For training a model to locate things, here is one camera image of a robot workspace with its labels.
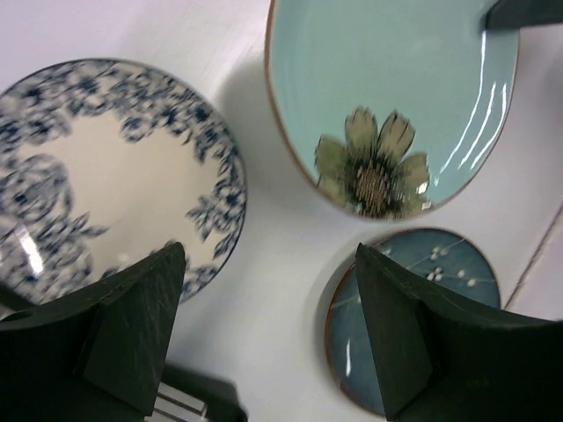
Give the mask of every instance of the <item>white table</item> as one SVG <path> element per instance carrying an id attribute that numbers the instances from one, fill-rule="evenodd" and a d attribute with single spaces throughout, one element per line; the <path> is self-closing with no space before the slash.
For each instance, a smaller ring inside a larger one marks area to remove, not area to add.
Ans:
<path id="1" fill-rule="evenodd" d="M 563 27 L 523 31 L 508 122 L 477 177 L 431 215 L 390 224 L 342 214 L 296 171 L 267 100 L 268 7 L 3 0 L 0 89 L 49 64 L 106 56 L 156 65 L 207 97 L 240 143 L 249 206 L 230 262 L 180 307 L 169 360 L 235 381 L 252 422 L 377 420 L 337 390 L 325 363 L 324 316 L 342 263 L 360 241 L 409 227 L 453 229 L 488 256 L 506 302 L 563 201 Z"/>

